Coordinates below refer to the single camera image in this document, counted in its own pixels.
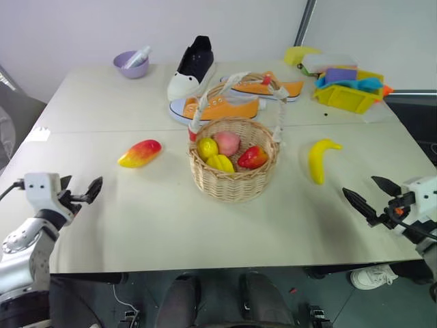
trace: purple bowl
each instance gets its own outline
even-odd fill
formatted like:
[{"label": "purple bowl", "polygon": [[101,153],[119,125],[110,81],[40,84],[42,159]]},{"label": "purple bowl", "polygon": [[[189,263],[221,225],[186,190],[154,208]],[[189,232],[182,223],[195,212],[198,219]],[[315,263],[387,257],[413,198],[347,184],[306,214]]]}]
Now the purple bowl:
[{"label": "purple bowl", "polygon": [[136,53],[135,50],[120,53],[116,58],[114,58],[113,61],[114,66],[119,70],[119,72],[129,79],[138,79],[139,77],[143,77],[149,68],[149,57],[147,57],[147,59],[139,66],[127,69],[122,68],[122,66],[132,57],[134,53]]}]

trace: yellow plastic basket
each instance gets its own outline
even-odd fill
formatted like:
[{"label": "yellow plastic basket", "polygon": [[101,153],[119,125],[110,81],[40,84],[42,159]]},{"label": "yellow plastic basket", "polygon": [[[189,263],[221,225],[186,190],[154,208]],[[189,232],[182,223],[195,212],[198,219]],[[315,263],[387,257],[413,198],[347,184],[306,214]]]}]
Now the yellow plastic basket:
[{"label": "yellow plastic basket", "polygon": [[[384,77],[382,75],[358,70],[356,76],[357,80],[366,79],[368,77],[376,77],[381,83],[384,83]],[[345,109],[346,111],[352,111],[358,114],[365,113],[375,100],[382,100],[383,96],[383,87],[374,92],[364,92],[342,85],[330,85],[324,89],[315,89],[313,94],[313,97],[323,105]]]}]

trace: yellow lemon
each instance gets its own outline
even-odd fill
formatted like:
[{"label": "yellow lemon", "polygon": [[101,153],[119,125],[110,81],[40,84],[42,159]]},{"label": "yellow lemon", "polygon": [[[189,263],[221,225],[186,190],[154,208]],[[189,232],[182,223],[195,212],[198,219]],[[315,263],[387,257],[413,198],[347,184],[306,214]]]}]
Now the yellow lemon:
[{"label": "yellow lemon", "polygon": [[202,138],[197,143],[197,151],[200,158],[206,162],[211,156],[219,153],[219,147],[217,146],[215,140],[211,138]]}]

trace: purple sponge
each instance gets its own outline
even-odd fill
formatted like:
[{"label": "purple sponge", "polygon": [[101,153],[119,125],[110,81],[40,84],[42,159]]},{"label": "purple sponge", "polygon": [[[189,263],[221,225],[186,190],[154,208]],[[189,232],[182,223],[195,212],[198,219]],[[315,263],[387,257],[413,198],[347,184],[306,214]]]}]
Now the purple sponge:
[{"label": "purple sponge", "polygon": [[325,74],[325,83],[341,80],[356,80],[357,70],[348,68],[328,68]]}]

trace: yellow banana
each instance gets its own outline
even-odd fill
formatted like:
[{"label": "yellow banana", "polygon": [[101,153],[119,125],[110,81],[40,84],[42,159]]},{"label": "yellow banana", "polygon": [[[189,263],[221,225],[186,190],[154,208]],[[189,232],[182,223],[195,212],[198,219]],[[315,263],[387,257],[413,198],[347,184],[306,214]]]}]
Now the yellow banana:
[{"label": "yellow banana", "polygon": [[309,171],[315,183],[322,185],[324,182],[323,174],[323,152],[328,148],[342,149],[342,145],[330,139],[322,139],[316,142],[309,151]]}]

